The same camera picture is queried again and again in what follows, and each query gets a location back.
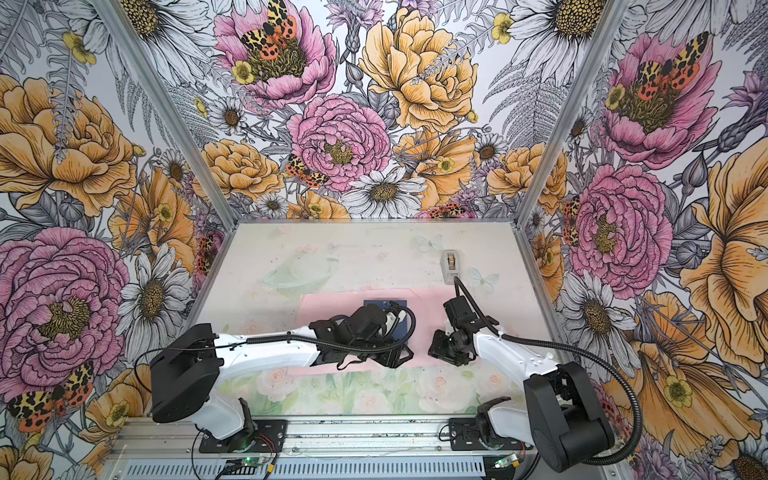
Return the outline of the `navy blue gift box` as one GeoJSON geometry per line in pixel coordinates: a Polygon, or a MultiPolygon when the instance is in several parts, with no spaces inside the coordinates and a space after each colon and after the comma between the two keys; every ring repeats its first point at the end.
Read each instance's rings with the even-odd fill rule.
{"type": "Polygon", "coordinates": [[[405,299],[396,300],[364,300],[364,306],[375,305],[384,312],[385,322],[378,327],[374,337],[387,337],[389,340],[397,341],[403,338],[409,328],[408,314],[402,309],[407,306],[405,299]]]}

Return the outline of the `pink wrapping paper sheet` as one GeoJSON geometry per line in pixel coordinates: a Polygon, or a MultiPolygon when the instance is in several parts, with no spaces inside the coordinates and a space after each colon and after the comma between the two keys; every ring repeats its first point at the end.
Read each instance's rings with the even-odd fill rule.
{"type": "Polygon", "coordinates": [[[328,294],[305,295],[298,307],[295,328],[309,325],[312,321],[326,320],[334,315],[352,314],[365,301],[404,300],[417,317],[416,329],[407,346],[414,357],[400,369],[423,368],[441,365],[442,362],[428,355],[436,330],[450,330],[443,304],[455,296],[453,287],[446,285],[422,289],[361,290],[328,294]]]}

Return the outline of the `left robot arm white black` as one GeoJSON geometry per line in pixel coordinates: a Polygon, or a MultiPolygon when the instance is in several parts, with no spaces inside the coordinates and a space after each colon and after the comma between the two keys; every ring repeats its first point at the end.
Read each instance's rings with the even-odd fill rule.
{"type": "Polygon", "coordinates": [[[242,398],[223,395],[224,382],[266,370],[343,368],[368,360],[396,369],[413,356],[408,342],[416,325],[416,315],[396,302],[366,304],[282,333],[232,335],[197,324],[155,351],[149,363],[151,418],[190,420],[217,440],[249,437],[255,431],[250,408],[242,398]]]}

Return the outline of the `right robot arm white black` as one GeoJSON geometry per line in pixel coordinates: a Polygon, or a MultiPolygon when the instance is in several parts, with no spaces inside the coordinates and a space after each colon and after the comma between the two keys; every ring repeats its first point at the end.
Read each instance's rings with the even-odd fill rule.
{"type": "Polygon", "coordinates": [[[586,371],[540,354],[547,342],[514,337],[481,316],[464,296],[443,305],[450,331],[438,330],[431,357],[454,366],[479,359],[515,381],[518,405],[507,396],[481,404],[473,420],[449,423],[456,450],[532,447],[556,472],[593,464],[615,444],[615,434],[586,371]]]}

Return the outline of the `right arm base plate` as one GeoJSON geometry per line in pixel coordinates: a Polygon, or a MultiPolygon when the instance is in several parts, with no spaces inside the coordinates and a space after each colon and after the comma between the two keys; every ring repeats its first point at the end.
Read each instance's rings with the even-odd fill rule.
{"type": "Polygon", "coordinates": [[[453,451],[522,451],[525,448],[525,444],[517,439],[499,436],[490,423],[479,416],[450,418],[447,426],[453,451]]]}

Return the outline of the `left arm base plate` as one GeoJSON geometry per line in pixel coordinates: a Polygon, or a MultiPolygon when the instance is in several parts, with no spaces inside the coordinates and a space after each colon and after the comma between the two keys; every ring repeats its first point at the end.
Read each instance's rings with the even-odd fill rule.
{"type": "Polygon", "coordinates": [[[280,453],[286,439],[287,420],[252,420],[245,428],[223,440],[205,436],[199,452],[203,454],[225,453],[280,453]]]}

